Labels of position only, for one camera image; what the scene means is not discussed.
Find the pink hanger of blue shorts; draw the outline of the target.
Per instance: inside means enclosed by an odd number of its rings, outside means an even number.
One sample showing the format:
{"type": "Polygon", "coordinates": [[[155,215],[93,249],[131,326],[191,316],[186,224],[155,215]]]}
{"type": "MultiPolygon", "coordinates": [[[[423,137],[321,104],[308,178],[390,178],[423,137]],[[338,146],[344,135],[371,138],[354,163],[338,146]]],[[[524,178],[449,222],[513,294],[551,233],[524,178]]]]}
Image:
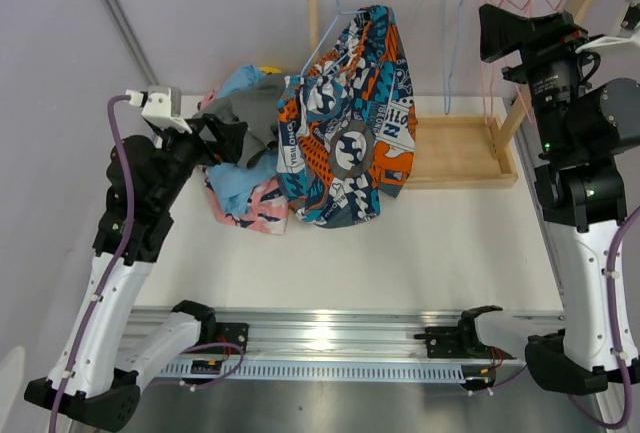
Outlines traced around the pink hanger of blue shorts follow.
{"type": "MultiPolygon", "coordinates": [[[[507,50],[501,50],[501,46],[500,46],[500,41],[501,40],[497,40],[497,36],[496,34],[499,33],[499,28],[498,27],[491,27],[489,26],[489,20],[493,17],[489,17],[487,15],[483,16],[484,13],[491,13],[489,12],[489,10],[487,9],[482,10],[483,7],[485,6],[492,6],[492,7],[496,7],[496,8],[503,8],[504,4],[507,4],[507,6],[511,6],[512,8],[515,9],[515,11],[518,11],[519,15],[523,15],[523,16],[529,16],[529,14],[532,12],[532,6],[531,3],[533,0],[526,0],[524,3],[522,3],[521,5],[518,5],[515,1],[513,0],[483,0],[484,3],[480,4],[479,3],[479,16],[480,16],[480,58],[482,62],[485,63],[489,63],[492,65],[492,70],[491,70],[491,77],[490,77],[490,81],[489,81],[489,87],[488,87],[488,92],[489,92],[489,107],[486,106],[485,104],[485,98],[486,98],[486,85],[485,85],[485,80],[484,80],[484,74],[481,71],[481,87],[482,87],[482,104],[483,104],[483,117],[485,120],[485,123],[487,125],[489,125],[489,123],[492,122],[492,120],[494,119],[494,101],[493,101],[493,82],[494,82],[494,74],[495,74],[495,67],[493,66],[494,62],[497,61],[499,58],[503,58],[504,56],[510,54],[507,50]]],[[[515,101],[519,101],[520,104],[524,107],[525,109],[525,116],[528,115],[527,111],[528,108],[525,105],[525,101],[523,99],[522,96],[522,92],[520,87],[516,87],[516,96],[514,97],[515,101]]]]}

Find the multicolour patterned shorts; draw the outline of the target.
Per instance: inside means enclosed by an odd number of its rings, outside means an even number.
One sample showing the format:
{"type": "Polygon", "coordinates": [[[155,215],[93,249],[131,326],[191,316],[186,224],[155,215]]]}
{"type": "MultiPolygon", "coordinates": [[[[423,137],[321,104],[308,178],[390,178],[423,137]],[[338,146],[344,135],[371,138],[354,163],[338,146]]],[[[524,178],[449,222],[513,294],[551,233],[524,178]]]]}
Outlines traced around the multicolour patterned shorts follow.
{"type": "Polygon", "coordinates": [[[394,12],[360,10],[278,108],[276,179],[295,217],[326,229],[377,218],[411,176],[417,118],[394,12]]]}

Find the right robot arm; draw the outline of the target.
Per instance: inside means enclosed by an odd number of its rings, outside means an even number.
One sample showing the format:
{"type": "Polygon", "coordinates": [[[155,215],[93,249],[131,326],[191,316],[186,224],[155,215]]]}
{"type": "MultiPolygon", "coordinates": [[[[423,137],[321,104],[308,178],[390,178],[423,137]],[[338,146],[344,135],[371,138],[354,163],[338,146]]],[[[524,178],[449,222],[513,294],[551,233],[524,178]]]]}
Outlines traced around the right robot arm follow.
{"type": "Polygon", "coordinates": [[[419,338],[432,358],[520,358],[550,392],[585,396],[635,384],[639,352],[616,265],[634,214],[615,158],[639,144],[639,85],[625,77],[591,85],[600,52],[614,39],[590,36],[567,12],[527,18],[485,4],[479,19],[484,62],[521,58],[502,75],[530,92],[542,147],[534,187],[560,243],[565,324],[548,331],[492,305],[465,310],[455,326],[428,327],[419,338]]]}

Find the pink shark print shorts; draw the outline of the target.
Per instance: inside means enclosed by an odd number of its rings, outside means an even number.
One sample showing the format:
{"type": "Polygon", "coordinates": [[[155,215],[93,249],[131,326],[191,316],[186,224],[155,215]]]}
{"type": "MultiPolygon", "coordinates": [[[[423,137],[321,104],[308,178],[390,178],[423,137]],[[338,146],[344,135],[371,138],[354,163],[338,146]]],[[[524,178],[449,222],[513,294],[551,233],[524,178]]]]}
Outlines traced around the pink shark print shorts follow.
{"type": "MultiPolygon", "coordinates": [[[[274,151],[265,152],[274,153],[278,160],[277,146],[274,151]]],[[[234,216],[223,213],[218,199],[209,184],[208,176],[205,172],[206,168],[208,167],[203,169],[205,187],[213,208],[214,217],[217,221],[230,226],[252,229],[266,234],[281,235],[285,232],[288,203],[280,191],[276,180],[276,173],[270,181],[265,181],[254,188],[249,199],[249,213],[234,216]]]]}

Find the light blue shorts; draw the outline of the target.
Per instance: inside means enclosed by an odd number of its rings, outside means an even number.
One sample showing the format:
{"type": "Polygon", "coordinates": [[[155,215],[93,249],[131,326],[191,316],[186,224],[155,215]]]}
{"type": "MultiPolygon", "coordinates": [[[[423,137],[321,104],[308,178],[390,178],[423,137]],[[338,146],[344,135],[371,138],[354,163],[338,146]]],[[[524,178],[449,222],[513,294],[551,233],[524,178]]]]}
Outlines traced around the light blue shorts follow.
{"type": "MultiPolygon", "coordinates": [[[[199,108],[206,107],[218,97],[225,97],[249,89],[265,76],[267,75],[260,71],[259,66],[243,65],[225,82],[205,95],[199,108]]],[[[265,152],[258,155],[257,164],[251,168],[243,168],[232,163],[222,163],[206,168],[205,172],[209,184],[223,213],[234,216],[248,214],[249,199],[254,188],[265,181],[270,181],[275,176],[276,161],[274,153],[265,152]]]]}

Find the yellow shorts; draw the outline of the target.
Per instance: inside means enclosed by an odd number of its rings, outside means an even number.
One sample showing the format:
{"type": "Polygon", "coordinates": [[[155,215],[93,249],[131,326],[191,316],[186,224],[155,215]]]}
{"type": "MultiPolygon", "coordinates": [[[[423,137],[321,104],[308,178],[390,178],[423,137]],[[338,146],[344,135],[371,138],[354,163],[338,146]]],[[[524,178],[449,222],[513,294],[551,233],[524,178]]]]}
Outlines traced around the yellow shorts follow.
{"type": "Polygon", "coordinates": [[[269,67],[269,66],[260,67],[260,71],[265,75],[280,74],[281,73],[281,70],[279,68],[269,67]]]}

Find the grey shorts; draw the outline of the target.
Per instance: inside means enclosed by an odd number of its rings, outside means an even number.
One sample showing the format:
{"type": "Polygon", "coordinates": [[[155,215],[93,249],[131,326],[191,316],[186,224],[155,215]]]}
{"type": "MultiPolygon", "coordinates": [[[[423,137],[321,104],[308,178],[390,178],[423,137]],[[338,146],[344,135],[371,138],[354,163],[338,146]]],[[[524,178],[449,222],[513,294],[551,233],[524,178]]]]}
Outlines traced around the grey shorts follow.
{"type": "Polygon", "coordinates": [[[253,168],[265,151],[274,151],[278,143],[278,101],[285,89],[285,73],[266,75],[255,86],[232,93],[204,106],[195,118],[215,116],[225,124],[247,125],[242,154],[236,162],[253,168]]]}

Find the blue hanger of grey shorts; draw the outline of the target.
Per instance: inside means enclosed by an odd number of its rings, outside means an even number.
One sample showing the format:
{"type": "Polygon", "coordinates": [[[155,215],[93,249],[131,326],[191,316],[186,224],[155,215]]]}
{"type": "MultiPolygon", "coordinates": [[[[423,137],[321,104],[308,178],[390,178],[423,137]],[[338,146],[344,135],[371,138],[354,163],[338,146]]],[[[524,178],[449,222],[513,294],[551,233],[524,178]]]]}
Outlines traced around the blue hanger of grey shorts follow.
{"type": "Polygon", "coordinates": [[[455,0],[456,2],[456,16],[455,16],[455,33],[453,50],[450,56],[450,61],[447,61],[447,57],[443,57],[443,88],[444,88],[444,113],[449,116],[452,111],[453,101],[453,77],[457,65],[459,47],[460,47],[460,35],[462,30],[462,8],[466,0],[455,0]]]}

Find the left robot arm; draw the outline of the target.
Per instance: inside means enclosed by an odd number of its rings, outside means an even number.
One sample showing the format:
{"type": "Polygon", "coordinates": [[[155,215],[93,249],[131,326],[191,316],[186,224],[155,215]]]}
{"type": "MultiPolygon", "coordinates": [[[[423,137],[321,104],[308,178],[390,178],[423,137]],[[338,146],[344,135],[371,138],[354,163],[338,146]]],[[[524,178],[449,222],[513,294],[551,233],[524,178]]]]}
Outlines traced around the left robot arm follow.
{"type": "Polygon", "coordinates": [[[247,126],[205,115],[188,131],[162,134],[159,146],[134,135],[116,141],[110,187],[92,248],[89,286],[58,364],[28,383],[27,402],[102,432],[132,418],[143,391],[183,352],[242,355],[225,341],[213,308],[182,300],[168,319],[129,352],[119,351],[136,297],[173,225],[171,208],[201,165],[239,160],[247,126]]]}

